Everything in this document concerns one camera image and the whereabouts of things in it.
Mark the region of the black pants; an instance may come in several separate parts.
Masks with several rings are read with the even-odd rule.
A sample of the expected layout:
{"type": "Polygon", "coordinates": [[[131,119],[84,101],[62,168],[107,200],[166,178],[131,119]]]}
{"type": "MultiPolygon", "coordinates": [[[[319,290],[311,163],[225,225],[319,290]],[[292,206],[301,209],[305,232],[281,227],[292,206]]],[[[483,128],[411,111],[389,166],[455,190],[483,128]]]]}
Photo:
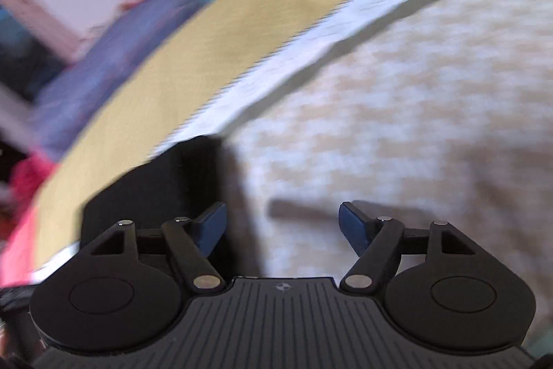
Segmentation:
{"type": "Polygon", "coordinates": [[[242,171],[233,146],[216,136],[179,142],[90,197],[81,208],[80,247],[121,219],[159,229],[177,217],[194,219],[216,202],[227,207],[227,228],[211,264],[226,280],[262,275],[242,171]]]}

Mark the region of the bright pink cloth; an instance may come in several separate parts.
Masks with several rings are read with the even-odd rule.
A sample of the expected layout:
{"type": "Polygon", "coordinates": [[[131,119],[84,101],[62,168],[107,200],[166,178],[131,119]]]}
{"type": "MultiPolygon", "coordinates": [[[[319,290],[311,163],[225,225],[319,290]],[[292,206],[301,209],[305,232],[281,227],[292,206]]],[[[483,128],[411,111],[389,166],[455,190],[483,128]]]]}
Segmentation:
{"type": "Polygon", "coordinates": [[[35,270],[36,210],[29,206],[14,218],[1,215],[1,287],[31,283],[35,270]]]}

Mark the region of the magenta clothes pile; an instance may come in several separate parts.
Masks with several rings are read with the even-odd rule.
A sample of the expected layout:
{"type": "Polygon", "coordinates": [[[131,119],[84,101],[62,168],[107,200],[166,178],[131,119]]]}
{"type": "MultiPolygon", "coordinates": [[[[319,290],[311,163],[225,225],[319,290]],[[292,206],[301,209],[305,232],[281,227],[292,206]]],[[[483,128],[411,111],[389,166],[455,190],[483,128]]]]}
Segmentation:
{"type": "Polygon", "coordinates": [[[9,189],[18,202],[31,200],[56,169],[56,164],[40,152],[33,152],[17,163],[9,177],[9,189]]]}

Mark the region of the blue plaid sheet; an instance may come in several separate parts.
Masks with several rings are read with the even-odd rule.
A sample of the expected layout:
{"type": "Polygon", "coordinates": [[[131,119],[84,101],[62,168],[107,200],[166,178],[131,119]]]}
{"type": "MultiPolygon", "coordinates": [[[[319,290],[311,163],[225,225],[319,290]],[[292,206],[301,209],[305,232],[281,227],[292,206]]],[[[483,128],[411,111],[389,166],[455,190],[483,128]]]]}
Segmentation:
{"type": "Polygon", "coordinates": [[[123,14],[74,65],[42,89],[32,117],[37,146],[57,162],[102,105],[203,0],[145,0],[123,14]]]}

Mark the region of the yellow patterned bed cover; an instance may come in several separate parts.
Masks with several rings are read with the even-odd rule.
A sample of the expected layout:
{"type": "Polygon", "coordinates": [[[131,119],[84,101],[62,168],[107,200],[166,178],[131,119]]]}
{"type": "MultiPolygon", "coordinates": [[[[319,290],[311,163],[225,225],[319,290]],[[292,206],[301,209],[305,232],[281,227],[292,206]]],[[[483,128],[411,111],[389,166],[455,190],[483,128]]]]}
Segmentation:
{"type": "Polygon", "coordinates": [[[80,234],[80,207],[216,92],[345,0],[216,0],[138,69],[80,133],[35,204],[31,266],[80,234]]]}

